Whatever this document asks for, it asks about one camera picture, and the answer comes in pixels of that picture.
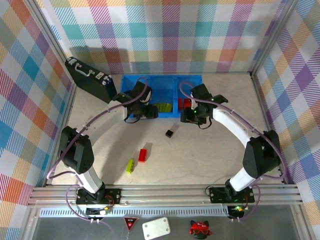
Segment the white tabletop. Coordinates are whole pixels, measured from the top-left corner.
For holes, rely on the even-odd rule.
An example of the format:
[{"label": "white tabletop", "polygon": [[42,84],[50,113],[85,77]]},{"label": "white tabletop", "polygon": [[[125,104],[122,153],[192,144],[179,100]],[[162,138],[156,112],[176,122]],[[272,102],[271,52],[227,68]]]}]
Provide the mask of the white tabletop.
[{"label": "white tabletop", "polygon": [[[119,91],[121,75],[113,80]],[[266,129],[262,112],[249,74],[202,75],[209,92],[223,95],[227,104],[250,123]],[[82,89],[77,90],[68,125],[79,126],[106,107],[106,103]],[[174,124],[178,129],[172,138],[165,136]],[[145,163],[138,162],[140,149],[148,149]],[[179,118],[144,119],[135,124],[117,123],[93,146],[94,169],[105,184],[224,184],[242,167],[244,147],[218,122],[201,130],[195,124],[180,122]],[[135,167],[126,173],[129,159]],[[62,163],[55,173],[65,171]],[[270,172],[278,176],[275,169]],[[70,174],[55,178],[53,184],[74,184]],[[261,183],[280,183],[263,179]]]}]

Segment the red block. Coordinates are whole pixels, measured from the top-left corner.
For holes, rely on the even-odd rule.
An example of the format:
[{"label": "red block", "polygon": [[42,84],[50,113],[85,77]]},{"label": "red block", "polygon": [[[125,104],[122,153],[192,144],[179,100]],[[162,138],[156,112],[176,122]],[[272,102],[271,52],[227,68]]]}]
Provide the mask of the red block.
[{"label": "red block", "polygon": [[185,98],[183,101],[183,109],[186,109],[187,107],[191,108],[191,100],[189,98]]},{"label": "red block", "polygon": [[145,163],[147,159],[147,149],[140,149],[140,154],[139,154],[139,162],[140,163]]},{"label": "red block", "polygon": [[184,106],[182,105],[182,98],[178,98],[178,110],[181,111]]}]

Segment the plaid wall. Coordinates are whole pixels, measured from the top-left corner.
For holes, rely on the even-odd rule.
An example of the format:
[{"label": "plaid wall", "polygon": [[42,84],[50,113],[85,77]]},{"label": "plaid wall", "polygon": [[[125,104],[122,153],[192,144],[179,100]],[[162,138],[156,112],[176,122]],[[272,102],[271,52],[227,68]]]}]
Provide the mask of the plaid wall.
[{"label": "plaid wall", "polygon": [[0,0],[0,239],[18,237],[71,81],[23,0]]},{"label": "plaid wall", "polygon": [[37,0],[68,55],[112,74],[247,72],[286,0]]},{"label": "plaid wall", "polygon": [[320,239],[320,0],[300,0],[258,73],[267,117]]}]

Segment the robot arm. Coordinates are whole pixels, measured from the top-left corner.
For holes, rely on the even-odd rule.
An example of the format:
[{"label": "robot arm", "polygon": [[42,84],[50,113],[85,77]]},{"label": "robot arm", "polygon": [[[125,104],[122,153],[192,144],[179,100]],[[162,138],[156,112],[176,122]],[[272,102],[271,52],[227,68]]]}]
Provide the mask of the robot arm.
[{"label": "robot arm", "polygon": [[[222,95],[212,96],[204,84],[191,90],[191,96],[195,99],[228,103]],[[273,170],[280,164],[280,159],[273,148],[258,134],[254,133],[246,125],[242,124],[230,112],[209,103],[192,100],[191,107],[187,107],[181,114],[181,122],[193,124],[206,124],[207,118],[216,120],[224,125],[235,135],[245,148],[240,171],[225,183],[225,192],[232,198],[238,192],[249,187],[263,174]],[[264,135],[280,149],[279,137],[273,130],[264,132]]]},{"label": "robot arm", "polygon": [[[124,104],[137,97],[144,89],[145,84],[137,82],[133,90],[117,94],[107,107],[101,111],[105,112],[114,106]],[[152,97],[152,89],[148,86],[143,96],[128,105],[122,105],[110,110],[106,115],[96,119],[89,128],[87,128],[81,137],[75,142],[62,159],[65,166],[75,172],[82,182],[86,193],[91,197],[93,202],[100,202],[104,197],[105,185],[98,177],[94,167],[93,145],[96,141],[116,123],[128,119],[133,114],[137,119],[154,119],[158,117],[158,109],[152,104],[148,104]],[[62,130],[59,152],[62,153],[69,145],[71,140],[78,134],[77,129],[82,129],[92,120],[89,119],[84,125],[78,128],[65,127]]]}]

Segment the gray floor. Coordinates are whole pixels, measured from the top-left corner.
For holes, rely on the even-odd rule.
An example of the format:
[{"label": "gray floor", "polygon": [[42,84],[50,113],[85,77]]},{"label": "gray floor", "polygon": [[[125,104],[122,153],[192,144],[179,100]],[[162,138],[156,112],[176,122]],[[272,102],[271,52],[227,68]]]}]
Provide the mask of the gray floor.
[{"label": "gray floor", "polygon": [[[143,240],[142,224],[154,218],[141,217],[128,234],[123,217],[104,219],[112,231],[103,224],[90,224],[76,217],[41,217],[33,240]],[[243,224],[222,217],[169,217],[171,233],[157,240],[192,240],[190,220],[209,222],[213,232],[208,240],[298,240],[289,206],[259,206],[256,212],[243,220]]]},{"label": "gray floor", "polygon": [[[120,90],[121,75],[114,75]],[[212,95],[222,94],[239,114],[265,130],[265,124],[249,74],[202,75]],[[79,89],[69,126],[81,126],[106,107],[106,103]],[[178,125],[172,138],[165,133]],[[148,148],[146,163],[138,164],[139,151]],[[135,124],[117,123],[93,146],[94,169],[106,184],[224,184],[242,167],[244,147],[218,122],[201,130],[195,124],[181,123],[179,118],[145,119]],[[126,173],[129,159],[135,159],[132,174]],[[61,163],[56,173],[65,171]],[[271,175],[277,176],[277,170]],[[74,184],[70,174],[55,178],[53,184]],[[280,183],[264,179],[261,183]]]}]

